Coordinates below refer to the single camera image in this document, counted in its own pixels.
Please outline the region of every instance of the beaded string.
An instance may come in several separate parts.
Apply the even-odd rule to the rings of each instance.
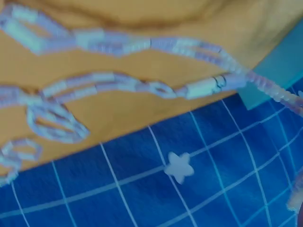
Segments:
[[[51,37],[38,36],[19,21],[36,24],[50,33]],[[49,140],[76,143],[86,138],[89,135],[89,130],[77,121],[63,104],[85,96],[95,95],[99,92],[113,90],[150,92],[167,99],[177,97],[193,99],[244,87],[246,82],[249,81],[275,101],[281,102],[290,110],[303,116],[303,109],[301,108],[303,99],[285,91],[273,81],[241,66],[220,46],[214,44],[185,37],[132,36],[103,29],[69,31],[43,13],[16,4],[7,5],[1,12],[0,29],[38,55],[80,48],[89,52],[120,57],[134,52],[153,49],[209,62],[230,72],[218,77],[186,84],[176,90],[161,82],[142,82],[128,75],[114,72],[96,72],[62,80],[46,87],[34,96],[26,94],[18,87],[1,86],[0,108],[25,105],[27,107],[27,123],[29,127],[37,135]],[[58,95],[66,89],[89,84],[92,84],[92,86]],[[36,119],[38,117],[56,123],[66,129],[58,129],[37,123]],[[23,139],[21,141],[26,141],[25,144],[30,146],[33,145],[30,140]],[[40,148],[36,150],[37,154],[41,153]],[[28,157],[19,155],[17,159],[14,159],[12,157],[16,157],[17,153],[12,149],[9,149],[6,153],[3,152],[3,149],[1,151],[1,163],[12,167],[12,171],[3,178],[5,179],[3,180],[4,182],[9,183],[17,175],[22,159]]]

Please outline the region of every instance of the grid line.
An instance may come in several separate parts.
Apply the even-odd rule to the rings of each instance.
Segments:
[[[20,204],[20,202],[19,202],[19,199],[18,199],[16,190],[15,190],[14,182],[11,183],[11,188],[12,188],[12,190],[13,190],[13,193],[14,193],[16,202],[17,202],[17,204],[18,204],[18,207],[19,207],[19,209],[20,209],[21,215],[22,215],[22,217],[23,217],[23,219],[24,219],[24,221],[25,221],[27,227],[30,227],[30,226],[29,226],[29,223],[28,223],[28,221],[27,221],[27,218],[25,217],[25,214],[24,214],[24,212],[23,212],[23,210],[22,210],[21,204]]]
[[[121,199],[122,199],[122,201],[123,201],[123,203],[124,203],[124,205],[125,205],[125,208],[126,208],[126,210],[127,210],[127,213],[128,213],[128,215],[129,215],[130,219],[132,220],[134,226],[135,226],[135,227],[138,227],[137,222],[136,222],[136,220],[134,219],[133,214],[132,214],[131,210],[129,209],[129,206],[128,206],[128,204],[127,204],[127,201],[126,201],[126,199],[125,199],[125,197],[124,197],[124,195],[123,195],[123,192],[122,192],[121,187],[120,187],[120,185],[119,185],[119,181],[118,181],[118,179],[117,179],[117,177],[116,177],[116,174],[115,174],[115,172],[114,172],[114,170],[113,170],[112,164],[110,164],[110,161],[109,161],[108,156],[107,156],[107,154],[106,154],[106,151],[105,151],[105,149],[104,149],[104,147],[103,147],[103,144],[100,143],[100,146],[101,146],[102,152],[103,152],[103,154],[104,154],[104,157],[105,157],[105,159],[106,159],[106,161],[107,161],[107,164],[108,164],[108,167],[109,167],[109,169],[110,169],[110,172],[111,172],[112,175],[113,175],[114,181],[115,181],[115,183],[116,183],[116,187],[117,187],[117,189],[118,189],[118,191],[119,191],[119,194],[120,194],[120,196],[121,196]]]
[[[268,160],[267,162],[265,162],[263,165],[261,165],[259,168],[258,168],[258,171],[265,168],[267,165],[269,165],[271,162],[273,162],[275,160],[275,158],[278,157],[278,154],[275,154],[270,160]],[[240,183],[242,183],[243,181],[245,181],[246,179],[248,179],[249,177],[251,177],[252,175],[255,174],[255,170],[251,171],[250,173],[248,173],[247,175],[245,175],[244,177],[242,177],[241,179],[237,180],[236,182],[230,184],[229,186],[227,186],[225,188],[225,191],[229,191],[230,189],[236,187],[237,185],[239,185]],[[124,180],[121,180],[121,181],[124,181],[125,183],[130,183],[131,181],[129,182],[126,182],[128,178],[124,179]],[[212,202],[213,200],[215,200],[216,198],[218,198],[219,196],[223,195],[223,190],[217,192],[216,194],[212,195],[211,197],[209,197],[208,199],[206,199],[205,201],[203,201],[202,203],[196,205],[194,208],[191,209],[191,213],[194,213],[196,211],[198,211],[199,209],[201,209],[202,207],[204,207],[205,205],[209,204],[210,202]],[[29,208],[24,208],[23,211],[24,213],[30,213],[30,212],[34,212],[34,211],[38,211],[38,210],[44,210],[44,209],[47,209],[48,207],[46,207],[48,204],[54,204],[53,206],[51,207],[54,207],[54,206],[59,206],[59,205],[62,205],[64,204],[64,201],[63,200],[58,200],[58,201],[53,201],[53,202],[50,202],[50,203],[45,203],[45,204],[40,204],[40,205],[36,205],[36,206],[33,206],[33,207],[29,207]],[[3,213],[0,215],[0,219],[2,218],[6,218],[6,217],[10,217],[10,216],[15,216],[15,215],[20,215],[20,211],[19,210],[15,210],[15,211],[10,211],[10,212],[6,212],[6,213]]]
[[[201,149],[192,152],[191,154],[194,154],[194,155],[191,155],[191,157],[194,157],[194,156],[200,154],[200,152],[198,152],[200,150]],[[270,164],[277,156],[278,156],[278,154],[275,154],[267,162],[265,162],[263,165],[261,165],[258,169],[260,170],[261,168],[264,168],[265,166],[267,166],[268,164]],[[119,184],[123,185],[123,184],[127,184],[127,183],[130,183],[130,182],[136,181],[138,179],[141,179],[141,177],[139,177],[140,175],[142,177],[146,177],[146,176],[149,176],[148,172],[150,172],[150,175],[151,175],[151,174],[160,172],[163,169],[164,169],[164,166],[156,167],[156,168],[151,169],[149,171],[145,171],[143,173],[140,173],[140,174],[137,174],[137,175],[134,175],[134,176],[130,176],[128,178],[120,180]],[[244,180],[247,179],[249,176],[251,176],[253,174],[254,174],[254,171],[252,171],[251,173],[247,174],[246,176],[243,177]],[[80,193],[80,194],[77,194],[77,195],[74,195],[74,196],[71,196],[71,197],[67,197],[66,200],[68,202],[77,201],[77,200],[81,200],[81,199],[87,198],[89,196],[96,195],[96,194],[99,194],[99,193],[102,193],[102,192],[105,192],[107,190],[111,190],[111,189],[114,189],[114,188],[116,188],[116,184],[115,183],[111,183],[111,184],[108,184],[108,185],[105,185],[105,186],[102,186],[102,187],[99,187],[99,188],[96,188],[96,189],[93,189],[93,190],[90,190],[90,191],[87,191],[87,192],[83,192],[83,193]],[[55,206],[59,206],[59,205],[63,205],[63,204],[64,204],[63,200],[56,200],[56,201],[52,201],[52,202],[48,202],[48,203],[44,203],[44,204],[39,204],[39,205],[31,206],[31,207],[28,207],[28,208],[24,208],[23,212],[26,214],[26,213],[35,212],[35,211],[38,211],[38,210],[44,210],[44,209],[47,209],[47,208],[51,208],[51,207],[55,207]],[[6,218],[6,217],[11,217],[11,216],[16,216],[16,215],[20,215],[20,214],[21,214],[20,210],[12,210],[12,211],[1,213],[0,214],[0,219]]]
[[[151,132],[151,136],[152,136],[152,138],[153,138],[153,140],[154,140],[154,142],[155,142],[155,144],[156,144],[156,147],[157,147],[158,153],[159,153],[159,155],[160,155],[161,161],[162,161],[162,163],[164,164],[164,166],[166,166],[166,162],[165,162],[164,156],[163,156],[163,154],[162,154],[161,148],[160,148],[160,146],[159,146],[159,144],[158,144],[157,138],[155,137],[155,134],[153,133],[152,128],[151,128],[150,126],[148,126],[148,129],[149,129],[149,131]],[[182,201],[182,203],[183,203],[183,205],[184,205],[184,207],[185,207],[185,209],[186,209],[186,211],[187,211],[187,213],[188,213],[188,216],[189,216],[189,218],[191,219],[191,221],[192,221],[194,227],[198,227],[198,225],[197,225],[197,223],[196,223],[194,217],[192,216],[192,214],[191,214],[191,212],[190,212],[190,210],[189,210],[189,208],[188,208],[188,206],[187,206],[187,204],[186,204],[186,202],[185,202],[183,196],[181,195],[181,193],[180,193],[178,187],[176,186],[174,180],[172,179],[172,177],[171,177],[170,175],[168,175],[168,177],[169,177],[169,180],[171,181],[173,187],[175,188],[175,190],[176,190],[178,196],[180,197],[180,199],[181,199],[181,201]]]
[[[76,224],[76,222],[75,222],[75,219],[74,219],[73,215],[71,214],[70,206],[68,205],[68,202],[67,202],[67,200],[66,200],[65,193],[64,193],[64,190],[63,190],[63,187],[62,187],[62,184],[61,184],[59,175],[58,175],[58,171],[57,171],[56,165],[55,165],[55,163],[54,163],[53,161],[52,161],[52,166],[53,166],[53,171],[55,172],[55,176],[56,176],[56,179],[57,179],[57,182],[58,182],[58,185],[59,185],[59,188],[60,188],[62,197],[63,197],[63,201],[64,201],[64,203],[65,203],[67,212],[68,212],[68,214],[69,214],[69,216],[70,216],[70,218],[71,218],[72,225],[73,225],[74,227],[78,227],[77,224]]]
[[[271,107],[272,107],[274,110],[276,110],[275,107],[273,106],[273,104],[272,104],[271,102],[269,102],[269,103],[270,103]],[[282,134],[283,134],[283,138],[284,138],[285,143],[286,143],[282,148],[284,149],[284,148],[287,147],[287,151],[288,151],[288,154],[289,154],[291,163],[292,163],[292,167],[293,167],[293,169],[294,169],[294,173],[296,173],[295,165],[294,165],[293,154],[292,154],[292,151],[291,151],[290,146],[289,146],[289,144],[291,144],[291,143],[288,144],[288,138],[287,138],[287,135],[286,135],[284,126],[283,126],[283,124],[282,124],[282,121],[281,121],[281,119],[280,119],[280,116],[277,115],[277,118],[278,118],[278,122],[279,122],[279,125],[280,125],[280,128],[281,128]]]
[[[196,126],[196,129],[197,129],[197,131],[198,131],[198,134],[199,134],[199,136],[200,136],[200,138],[201,138],[201,140],[202,140],[202,142],[203,142],[203,144],[204,144],[204,146],[205,146],[205,148],[206,148],[206,150],[207,150],[207,153],[208,153],[208,155],[209,155],[209,157],[210,157],[210,159],[211,159],[211,162],[212,162],[212,164],[213,164],[213,166],[214,166],[214,170],[215,170],[216,175],[217,175],[217,177],[218,177],[220,187],[223,189],[223,192],[224,192],[223,194],[224,194],[224,198],[225,198],[225,200],[226,200],[226,203],[227,203],[227,205],[228,205],[228,207],[229,207],[229,209],[230,209],[230,211],[231,211],[233,217],[235,218],[235,221],[237,222],[237,225],[240,227],[240,226],[241,226],[241,223],[240,223],[240,221],[239,221],[239,219],[238,219],[238,217],[237,217],[237,215],[236,215],[236,213],[235,213],[235,211],[234,211],[234,209],[233,209],[233,207],[232,207],[232,205],[231,205],[231,202],[230,202],[229,198],[227,197],[227,194],[225,193],[224,184],[223,184],[221,175],[220,175],[220,173],[219,173],[219,169],[218,169],[218,167],[217,167],[217,164],[216,164],[216,162],[214,161],[214,158],[213,158],[213,156],[212,156],[212,154],[211,154],[211,152],[210,152],[210,150],[209,150],[209,148],[208,148],[208,146],[207,146],[207,144],[206,144],[206,142],[205,142],[205,139],[204,139],[204,137],[203,137],[203,135],[202,135],[202,132],[201,132],[201,130],[200,130],[200,127],[199,127],[198,124],[197,124],[196,118],[195,118],[194,114],[193,114],[191,111],[190,111],[190,115],[191,115],[191,117],[192,117],[192,119],[193,119],[193,122],[194,122],[194,124],[195,124],[195,126]]]
[[[246,131],[256,125],[258,125],[259,123],[263,123],[263,122],[266,122],[268,121],[269,119],[275,117],[276,115],[278,115],[280,112],[282,112],[285,108],[282,108],[280,109],[279,111],[276,111],[275,113],[271,114],[269,117],[259,121],[259,122],[255,122],[253,124],[251,124],[250,126],[247,126],[246,128],[242,129],[242,131]],[[236,133],[233,133],[229,136],[226,136],[225,138],[222,138],[212,144],[210,144],[208,147],[209,148],[213,148],[231,138],[233,138],[234,136],[236,135],[239,135],[240,132],[236,132]],[[289,142],[286,140],[286,143],[282,148],[280,148],[278,151],[281,152],[286,146],[289,146],[294,140],[295,140],[295,137],[293,139],[291,139]],[[190,154],[191,157],[194,157],[202,152],[206,151],[205,148],[202,148],[202,149],[199,149],[197,151],[194,151]],[[275,158],[277,157],[277,155],[274,155],[269,161],[267,161],[264,165],[260,166],[260,167],[265,167],[266,165],[268,165],[269,163],[271,163]],[[120,180],[119,181],[119,184],[120,185],[123,185],[123,184],[126,184],[126,183],[129,183],[129,182],[132,182],[132,181],[135,181],[135,180],[138,180],[140,179],[140,175],[142,177],[146,177],[146,176],[149,176],[151,174],[154,174],[154,173],[157,173],[159,171],[162,171],[164,169],[164,166],[159,166],[159,167],[156,167],[152,170],[149,170],[149,171],[145,171],[143,173],[140,173],[140,174],[137,174],[137,175],[134,175],[134,176],[131,176],[131,177],[128,177],[128,178],[125,178],[123,180]],[[242,179],[240,179],[239,181],[243,182],[245,179],[247,179],[248,177],[250,177],[251,175],[254,174],[254,171],[249,173],[248,175],[244,176]],[[230,190],[231,188],[233,188],[234,186],[240,184],[241,182],[237,183],[233,183],[229,186],[227,186],[225,188],[225,190]],[[80,199],[84,199],[86,197],[89,197],[89,196],[92,196],[92,195],[95,195],[95,194],[98,194],[98,193],[102,193],[104,191],[107,191],[107,190],[110,190],[110,189],[113,189],[113,188],[116,188],[116,185],[115,183],[112,183],[112,184],[109,184],[109,185],[106,185],[106,186],[103,186],[103,187],[100,187],[100,188],[97,188],[97,189],[93,189],[93,190],[90,190],[90,191],[87,191],[87,192],[84,192],[84,193],[81,193],[81,194],[77,194],[75,196],[71,196],[71,197],[68,197],[66,198],[68,202],[71,202],[71,201],[77,201],[77,200],[80,200]],[[218,193],[216,193],[215,195],[211,196],[209,199],[205,200],[204,202],[202,202],[201,204],[208,204],[209,202],[211,202],[212,200],[216,199],[217,197],[219,197],[220,195],[222,195],[223,192],[220,191]],[[48,202],[48,203],[45,203],[45,204],[39,204],[39,205],[35,205],[35,206],[32,206],[32,207],[28,207],[28,208],[24,208],[23,209],[23,213],[26,214],[26,213],[30,213],[30,212],[34,212],[34,211],[38,211],[38,210],[44,210],[44,209],[47,209],[47,208],[51,208],[51,207],[55,207],[55,206],[59,206],[59,205],[63,205],[64,204],[64,201],[63,200],[57,200],[57,201],[52,201],[52,202]],[[191,209],[191,212],[196,212],[197,210],[199,210],[200,208],[202,208],[203,206],[200,206],[200,207],[195,207],[193,209]],[[15,215],[20,215],[21,214],[21,211],[20,210],[13,210],[13,211],[9,211],[9,212],[4,212],[2,214],[0,214],[0,219],[2,218],[6,218],[6,217],[11,217],[11,216],[15,216]]]
[[[291,219],[293,219],[293,217],[296,217],[296,215],[292,215],[290,216],[288,219],[286,219],[284,222],[282,222],[281,225],[279,225],[278,227],[283,227],[284,225],[286,225]]]
[[[250,158],[251,158],[251,161],[252,161],[252,164],[254,166],[254,169],[256,170],[256,177],[257,177],[257,181],[258,181],[258,184],[259,184],[259,187],[260,187],[260,190],[261,190],[261,193],[262,193],[262,198],[263,198],[263,202],[264,202],[264,205],[266,206],[266,216],[267,216],[267,221],[268,221],[268,224],[269,224],[269,227],[272,227],[272,224],[271,224],[271,219],[270,219],[270,214],[269,214],[269,210],[267,208],[267,200],[266,200],[266,197],[265,197],[265,193],[264,193],[264,189],[263,189],[263,186],[262,186],[262,183],[261,183],[261,179],[260,179],[260,176],[259,176],[259,173],[257,171],[257,165],[256,165],[256,162],[255,162],[255,158],[250,150],[250,146],[248,144],[248,142],[246,141],[246,138],[245,136],[243,135],[243,132],[241,131],[241,129],[239,128],[237,122],[235,121],[233,115],[231,114],[230,110],[228,109],[227,105],[225,104],[224,100],[221,100],[224,107],[226,108],[228,114],[230,115],[230,117],[232,118],[233,122],[235,123],[238,131],[240,132],[243,140],[244,140],[244,143],[248,149],[248,152],[249,152],[249,155],[250,155]]]
[[[282,195],[284,195],[288,190],[290,189],[290,187],[287,187],[286,189],[284,189],[280,194],[278,194],[276,197],[274,197],[271,201],[268,202],[267,207],[272,204],[274,201],[276,201],[277,199],[279,199]],[[255,213],[253,213],[252,216],[250,216],[243,224],[242,227],[245,227],[246,225],[248,225],[259,213],[261,213],[266,206],[260,208],[259,210],[257,210]]]

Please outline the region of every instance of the star bead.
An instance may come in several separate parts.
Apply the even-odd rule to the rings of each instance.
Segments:
[[[176,155],[173,152],[169,153],[169,164],[165,168],[164,172],[167,175],[174,176],[179,184],[184,182],[186,176],[194,174],[194,169],[189,164],[189,153],[184,153],[181,156]]]

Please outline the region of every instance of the blue cutting mat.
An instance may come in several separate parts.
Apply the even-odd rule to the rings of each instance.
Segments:
[[[293,227],[302,129],[234,95],[21,173],[0,188],[0,227]],[[163,171],[170,152],[190,154],[183,184]]]

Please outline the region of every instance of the orange fabric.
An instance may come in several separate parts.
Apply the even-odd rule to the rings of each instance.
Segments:
[[[243,64],[254,67],[301,17],[302,0],[20,0],[41,9],[68,28],[96,27],[141,35],[182,35],[223,46]],[[1,83],[41,89],[62,78],[96,70],[115,70],[172,87],[207,78],[221,71],[215,66],[144,51],[120,59],[80,50],[35,56],[0,32]],[[91,135],[80,144],[61,144],[39,138],[26,123],[25,109],[0,110],[0,143],[30,137],[41,143],[39,163],[66,156],[148,124],[187,112],[231,95],[187,101],[163,100],[152,94],[108,92],[67,104]],[[0,167],[0,174],[7,170]]]

